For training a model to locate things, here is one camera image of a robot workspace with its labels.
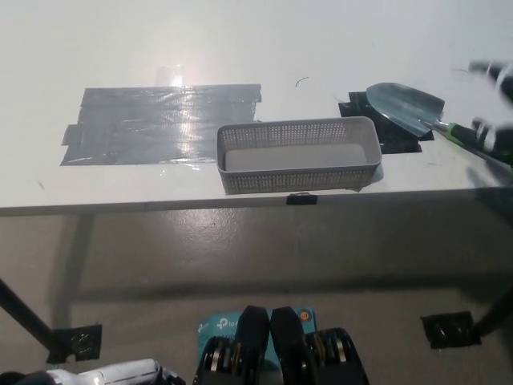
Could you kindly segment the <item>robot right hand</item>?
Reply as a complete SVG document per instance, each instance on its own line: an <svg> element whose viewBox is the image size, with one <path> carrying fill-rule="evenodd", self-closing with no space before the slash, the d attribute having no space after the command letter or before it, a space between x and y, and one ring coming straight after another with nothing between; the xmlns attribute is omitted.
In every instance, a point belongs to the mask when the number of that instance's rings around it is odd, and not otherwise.
<svg viewBox="0 0 513 385"><path fill-rule="evenodd" d="M489 79L512 107L512 63L475 60L469 63L468 71ZM481 152L512 166L512 123L496 125L482 118L474 118L471 127Z"/></svg>

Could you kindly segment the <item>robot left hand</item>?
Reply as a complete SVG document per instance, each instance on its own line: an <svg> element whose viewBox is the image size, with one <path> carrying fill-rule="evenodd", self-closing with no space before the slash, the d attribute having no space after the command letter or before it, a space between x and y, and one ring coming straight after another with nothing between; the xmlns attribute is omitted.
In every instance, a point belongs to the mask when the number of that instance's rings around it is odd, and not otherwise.
<svg viewBox="0 0 513 385"><path fill-rule="evenodd" d="M138 385L185 384L174 371L154 359L141 359L99 367L82 373L63 369L46 371L55 384L71 385Z"/></svg>

